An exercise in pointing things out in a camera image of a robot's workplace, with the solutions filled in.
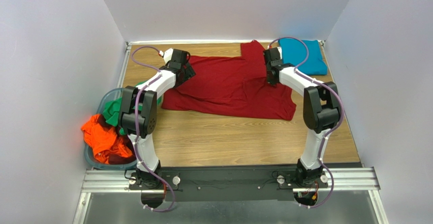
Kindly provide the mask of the dark red t shirt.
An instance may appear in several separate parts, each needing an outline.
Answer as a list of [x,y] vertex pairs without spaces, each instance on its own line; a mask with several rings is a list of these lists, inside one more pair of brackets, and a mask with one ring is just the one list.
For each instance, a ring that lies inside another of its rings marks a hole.
[[195,76],[163,95],[162,108],[177,111],[292,120],[296,104],[292,89],[270,85],[264,47],[256,40],[240,44],[240,56],[196,56],[190,59]]

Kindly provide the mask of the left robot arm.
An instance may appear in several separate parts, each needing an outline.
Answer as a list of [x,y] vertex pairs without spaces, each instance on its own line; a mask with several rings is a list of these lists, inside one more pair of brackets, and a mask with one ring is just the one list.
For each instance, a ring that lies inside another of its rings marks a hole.
[[154,67],[156,74],[144,83],[124,88],[118,114],[118,125],[131,140],[136,156],[132,183],[150,188],[157,188],[163,182],[152,136],[157,124],[158,99],[196,74],[189,52],[170,48],[158,53],[165,64]]

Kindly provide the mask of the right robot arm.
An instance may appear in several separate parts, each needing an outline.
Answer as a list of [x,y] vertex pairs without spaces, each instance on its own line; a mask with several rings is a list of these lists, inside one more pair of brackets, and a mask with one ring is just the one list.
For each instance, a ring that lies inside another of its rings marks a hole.
[[264,50],[263,56],[267,82],[285,85],[303,97],[303,120],[308,131],[293,180],[298,185],[308,185],[321,177],[324,150],[332,130],[342,117],[337,86],[333,82],[316,80],[284,63],[280,47]]

